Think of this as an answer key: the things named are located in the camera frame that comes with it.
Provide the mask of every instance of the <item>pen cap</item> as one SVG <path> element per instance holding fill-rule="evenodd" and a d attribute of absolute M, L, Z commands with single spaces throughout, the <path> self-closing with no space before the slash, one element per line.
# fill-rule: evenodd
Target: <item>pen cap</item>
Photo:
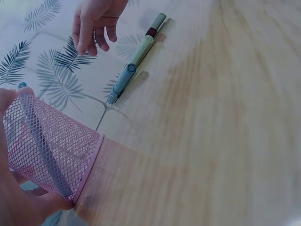
<path fill-rule="evenodd" d="M 158 30 L 165 19 L 166 19 L 166 15 L 164 13 L 159 13 L 155 21 L 152 23 L 151 27 Z"/>
<path fill-rule="evenodd" d="M 9 167 L 75 203 L 103 135 L 37 99 L 28 87 L 17 91 L 3 124 Z"/>

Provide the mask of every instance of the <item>finger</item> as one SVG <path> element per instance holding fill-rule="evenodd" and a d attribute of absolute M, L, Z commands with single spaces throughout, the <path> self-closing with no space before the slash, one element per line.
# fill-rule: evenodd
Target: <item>finger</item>
<path fill-rule="evenodd" d="M 34 196 L 41 196 L 41 195 L 47 194 L 48 191 L 44 190 L 44 189 L 41 188 L 41 187 L 38 187 L 38 188 L 29 190 L 29 191 L 25 191 L 25 193 L 26 193 L 26 194 L 29 194 L 29 195 L 34 195 Z"/>
<path fill-rule="evenodd" d="M 25 177 L 23 177 L 21 174 L 19 174 L 16 171 L 11 171 L 11 173 L 13 174 L 14 178 L 16 179 L 16 181 L 18 182 L 18 184 L 24 184 L 26 181 L 28 181 Z"/>
<path fill-rule="evenodd" d="M 107 41 L 104 38 L 104 28 L 95 28 L 95 40 L 103 51 L 110 49 Z"/>
<path fill-rule="evenodd" d="M 45 218 L 59 210 L 70 210 L 73 207 L 70 200 L 61 197 L 55 192 L 49 192 L 39 196 L 38 202 L 41 214 Z"/>
<path fill-rule="evenodd" d="M 115 26 L 107 26 L 106 30 L 107 30 L 109 40 L 112 42 L 116 42 L 117 41 L 116 25 Z"/>
<path fill-rule="evenodd" d="M 88 47 L 91 35 L 93 34 L 93 19 L 89 13 L 82 11 L 80 14 L 80 32 L 79 32 L 79 44 L 78 52 L 85 54 Z"/>
<path fill-rule="evenodd" d="M 96 49 L 96 45 L 94 42 L 94 38 L 91 38 L 91 41 L 88 45 L 87 50 L 91 56 L 93 56 L 93 57 L 97 56 L 97 49 Z"/>
<path fill-rule="evenodd" d="M 0 113 L 1 115 L 11 105 L 16 97 L 14 89 L 0 89 Z"/>
<path fill-rule="evenodd" d="M 72 39 L 74 46 L 77 48 L 79 44 L 79 32 L 80 32 L 80 13 L 81 13 L 82 3 L 76 8 L 74 12 L 73 24 L 72 24 Z"/>
<path fill-rule="evenodd" d="M 80 32 L 80 16 L 75 15 L 72 25 L 72 39 L 74 42 L 75 48 L 79 45 L 79 32 Z"/>

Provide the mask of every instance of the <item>blue pen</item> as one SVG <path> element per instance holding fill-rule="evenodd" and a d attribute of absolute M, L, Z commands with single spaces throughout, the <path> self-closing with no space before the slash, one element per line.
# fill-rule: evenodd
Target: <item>blue pen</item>
<path fill-rule="evenodd" d="M 25 82 L 21 82 L 18 85 L 18 89 L 23 87 L 27 87 L 27 84 Z M 49 144 L 47 143 L 46 138 L 43 134 L 40 121 L 36 113 L 34 112 L 32 104 L 28 103 L 25 100 L 24 94 L 22 94 L 21 98 L 24 104 L 25 115 L 28 120 L 31 135 L 35 140 L 36 147 L 40 152 L 40 155 L 48 169 L 48 172 L 50 173 L 53 179 L 55 186 L 60 191 L 61 195 L 67 198 L 73 195 L 73 191 L 71 190 L 59 166 L 57 165 L 57 162 L 52 154 L 52 151 L 50 150 Z"/>
<path fill-rule="evenodd" d="M 136 74 L 136 71 L 137 71 L 137 67 L 135 64 L 128 64 L 126 66 L 121 76 L 117 80 L 116 84 L 114 85 L 113 89 L 111 90 L 111 93 L 107 100 L 109 104 L 112 105 L 118 100 L 118 98 L 121 96 L 121 94 L 127 87 L 127 84 L 130 82 L 132 77 Z"/>

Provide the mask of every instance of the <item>wooden table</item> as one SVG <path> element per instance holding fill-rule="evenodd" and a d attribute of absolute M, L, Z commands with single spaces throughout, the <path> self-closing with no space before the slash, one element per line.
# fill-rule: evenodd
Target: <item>wooden table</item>
<path fill-rule="evenodd" d="M 301 1 L 173 7 L 148 76 L 103 118 L 77 215 L 92 226 L 290 225 L 301 217 Z"/>

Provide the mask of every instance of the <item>child's hand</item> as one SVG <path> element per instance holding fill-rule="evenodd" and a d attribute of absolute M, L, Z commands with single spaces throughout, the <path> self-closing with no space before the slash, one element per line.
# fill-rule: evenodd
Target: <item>child's hand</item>
<path fill-rule="evenodd" d="M 103 51 L 109 50 L 104 28 L 110 41 L 116 42 L 116 24 L 128 0 L 83 0 L 75 10 L 72 38 L 80 54 L 86 49 L 97 55 L 95 41 Z"/>

